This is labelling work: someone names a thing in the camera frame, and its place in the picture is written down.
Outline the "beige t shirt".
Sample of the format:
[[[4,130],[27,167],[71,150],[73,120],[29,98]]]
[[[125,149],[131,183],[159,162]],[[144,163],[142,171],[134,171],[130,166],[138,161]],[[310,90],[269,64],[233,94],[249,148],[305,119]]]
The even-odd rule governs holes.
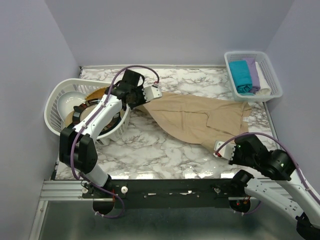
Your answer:
[[[172,137],[202,145],[211,153],[217,141],[247,132],[252,112],[247,102],[171,92],[137,109],[149,114]]]

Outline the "white rectangular plastic basket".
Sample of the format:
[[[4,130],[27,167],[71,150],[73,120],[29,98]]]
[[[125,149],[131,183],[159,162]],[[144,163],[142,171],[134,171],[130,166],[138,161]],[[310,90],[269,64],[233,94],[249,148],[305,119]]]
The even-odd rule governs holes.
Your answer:
[[[242,58],[254,58],[254,60],[258,63],[261,69],[261,73],[264,79],[266,80],[266,83],[270,87],[270,95],[265,95],[265,94],[240,95],[237,92],[234,79],[232,77],[232,73],[229,67],[229,63],[234,61],[240,61]],[[283,95],[283,90],[281,88],[278,77],[266,53],[262,51],[254,51],[254,50],[228,51],[224,54],[224,60],[225,60],[227,72],[229,74],[230,89],[235,101],[267,102],[275,98],[280,98]]]

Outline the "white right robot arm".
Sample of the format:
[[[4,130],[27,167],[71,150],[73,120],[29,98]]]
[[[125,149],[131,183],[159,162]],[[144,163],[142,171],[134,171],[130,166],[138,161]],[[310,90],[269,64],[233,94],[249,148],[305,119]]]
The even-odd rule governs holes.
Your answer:
[[[296,225],[305,240],[320,238],[320,195],[308,183],[293,157],[284,150],[268,150],[257,136],[243,133],[234,139],[230,164],[250,167],[279,184],[291,198],[265,186],[251,173],[240,170],[231,180],[230,191],[257,198],[282,213]]]

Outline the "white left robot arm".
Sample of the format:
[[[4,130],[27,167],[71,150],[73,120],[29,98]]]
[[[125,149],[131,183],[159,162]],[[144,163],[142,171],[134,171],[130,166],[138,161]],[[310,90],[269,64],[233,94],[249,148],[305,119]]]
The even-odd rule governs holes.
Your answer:
[[[111,176],[98,164],[95,142],[114,116],[122,109],[133,109],[162,97],[159,82],[145,87],[140,84],[145,77],[132,70],[132,66],[119,71],[122,80],[111,81],[94,110],[73,128],[64,128],[59,137],[59,161],[71,168],[75,179],[83,178],[94,186],[101,198],[111,191]]]

